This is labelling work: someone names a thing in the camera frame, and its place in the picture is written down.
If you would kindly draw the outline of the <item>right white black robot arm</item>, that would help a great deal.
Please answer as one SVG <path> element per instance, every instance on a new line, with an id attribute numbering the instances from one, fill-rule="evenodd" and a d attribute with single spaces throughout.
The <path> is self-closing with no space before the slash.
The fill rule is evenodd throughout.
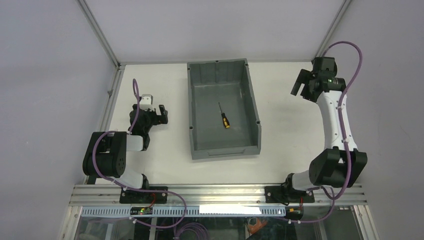
<path id="1" fill-rule="evenodd" d="M 324 130 L 324 149 L 315 157 L 308 170 L 291 173 L 281 185 L 282 196 L 294 203 L 308 191 L 328 186 L 339 188 L 339 198 L 358 179 L 368 162 L 368 156 L 355 143 L 347 114 L 347 84 L 337 77 L 333 57 L 316 57 L 312 70 L 301 69 L 291 90 L 303 99 L 318 105 Z"/>

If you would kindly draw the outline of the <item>yellow black handled screwdriver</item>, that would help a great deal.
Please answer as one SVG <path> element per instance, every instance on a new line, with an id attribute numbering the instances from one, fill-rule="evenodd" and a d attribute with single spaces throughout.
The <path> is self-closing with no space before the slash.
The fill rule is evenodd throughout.
<path id="1" fill-rule="evenodd" d="M 223 126 L 224 126 L 225 129 L 229 129 L 231 127 L 231 125 L 230 125 L 230 122 L 229 122 L 226 114 L 224 113 L 224 111 L 223 111 L 223 109 L 221 107 L 221 103 L 220 102 L 218 102 L 218 106 L 219 106 L 219 109 L 220 109 Z"/>

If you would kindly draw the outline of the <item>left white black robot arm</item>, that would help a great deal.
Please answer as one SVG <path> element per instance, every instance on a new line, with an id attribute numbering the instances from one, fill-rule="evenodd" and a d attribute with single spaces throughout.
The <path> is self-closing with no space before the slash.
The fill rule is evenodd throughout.
<path id="1" fill-rule="evenodd" d="M 88 177 L 102 178 L 131 190 L 131 197 L 145 203 L 151 196 L 146 175 L 127 167 L 127 152 L 143 152 L 150 145 L 150 130 L 153 126 L 168 123 L 168 111 L 163 104 L 156 109 L 134 104 L 130 112 L 129 132 L 95 131 L 92 133 L 82 161 L 83 173 Z"/>

